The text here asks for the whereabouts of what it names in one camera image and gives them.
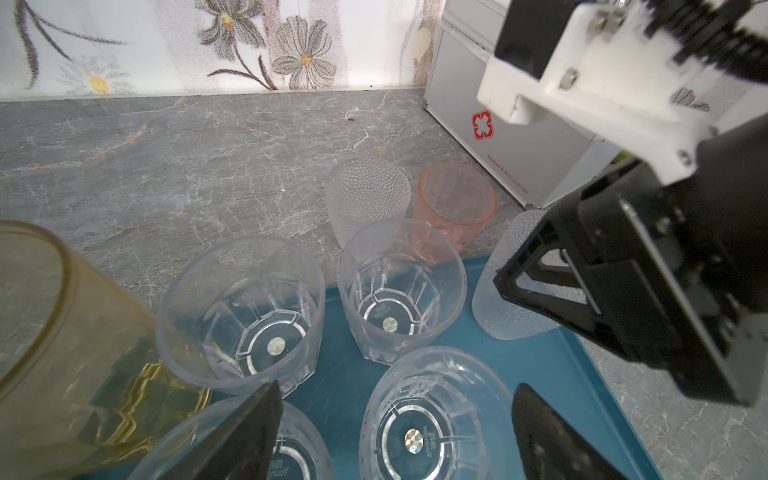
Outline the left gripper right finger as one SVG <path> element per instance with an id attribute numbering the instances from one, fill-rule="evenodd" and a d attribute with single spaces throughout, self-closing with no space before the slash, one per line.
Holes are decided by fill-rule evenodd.
<path id="1" fill-rule="evenodd" d="M 515 390 L 511 418 L 527 479 L 624 477 L 526 383 Z"/>

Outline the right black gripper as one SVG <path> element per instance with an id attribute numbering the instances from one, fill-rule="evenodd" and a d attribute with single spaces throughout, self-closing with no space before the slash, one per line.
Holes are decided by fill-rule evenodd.
<path id="1" fill-rule="evenodd" d="M 689 398 L 751 406 L 767 365 L 767 150 L 758 161 L 671 185 L 626 161 L 551 207 L 495 287 Z"/>

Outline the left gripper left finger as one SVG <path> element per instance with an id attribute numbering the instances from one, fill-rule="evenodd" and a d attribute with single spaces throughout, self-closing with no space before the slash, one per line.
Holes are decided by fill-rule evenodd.
<path id="1" fill-rule="evenodd" d="M 262 385 L 162 477 L 265 479 L 282 412 L 279 384 Z"/>

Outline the clear faceted glass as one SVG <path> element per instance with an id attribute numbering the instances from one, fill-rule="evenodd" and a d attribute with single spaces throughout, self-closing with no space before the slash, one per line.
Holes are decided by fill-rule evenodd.
<path id="1" fill-rule="evenodd" d="M 242 403 L 243 397 L 217 402 L 175 427 L 139 463 L 132 479 L 158 479 L 192 452 Z M 333 479 L 329 451 L 314 424 L 285 402 L 271 457 L 269 479 Z"/>
<path id="2" fill-rule="evenodd" d="M 385 365 L 431 344 L 467 295 L 465 266 L 448 237 L 409 218 L 356 232 L 342 249 L 337 284 L 362 356 Z"/>
<path id="3" fill-rule="evenodd" d="M 229 240 L 175 277 L 156 317 L 157 347 L 192 385 L 249 395 L 276 381 L 289 395 L 317 368 L 325 297 L 320 265 L 302 245 Z"/>
<path id="4" fill-rule="evenodd" d="M 363 479 L 520 479 L 513 394 L 483 362 L 428 347 L 376 385 L 359 441 Z"/>

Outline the teal plastic tray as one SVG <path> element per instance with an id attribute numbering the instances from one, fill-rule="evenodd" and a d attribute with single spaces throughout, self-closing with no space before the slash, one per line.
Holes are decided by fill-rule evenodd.
<path id="1" fill-rule="evenodd" d="M 462 350 L 486 364 L 513 396 L 530 385 L 626 479 L 658 471 L 577 338 L 556 328 L 512 342 L 485 334 L 468 309 L 429 346 Z M 369 399 L 392 365 L 365 359 L 349 329 L 339 289 L 326 297 L 326 321 L 315 373 L 284 401 L 317 428 L 333 479 L 363 479 L 359 441 Z"/>

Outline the yellow plastic tumbler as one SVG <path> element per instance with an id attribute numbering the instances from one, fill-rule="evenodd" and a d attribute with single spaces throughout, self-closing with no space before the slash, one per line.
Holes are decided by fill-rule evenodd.
<path id="1" fill-rule="evenodd" d="M 1 224 L 1 475 L 68 479 L 146 455 L 210 404 L 153 315 L 50 231 Z"/>

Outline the pink plastic cup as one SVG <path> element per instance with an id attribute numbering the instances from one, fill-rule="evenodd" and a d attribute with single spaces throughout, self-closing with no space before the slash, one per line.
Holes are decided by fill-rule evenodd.
<path id="1" fill-rule="evenodd" d="M 441 231 L 463 253 L 497 207 L 493 186 L 477 170 L 468 164 L 438 162 L 419 177 L 413 219 Z"/>

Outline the frosted clear cup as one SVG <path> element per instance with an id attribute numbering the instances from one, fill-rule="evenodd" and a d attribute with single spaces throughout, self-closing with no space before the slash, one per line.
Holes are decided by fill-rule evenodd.
<path id="1" fill-rule="evenodd" d="M 336 240 L 344 247 L 364 226 L 404 217 L 411 185 L 395 164 L 373 158 L 349 159 L 331 170 L 325 200 Z"/>

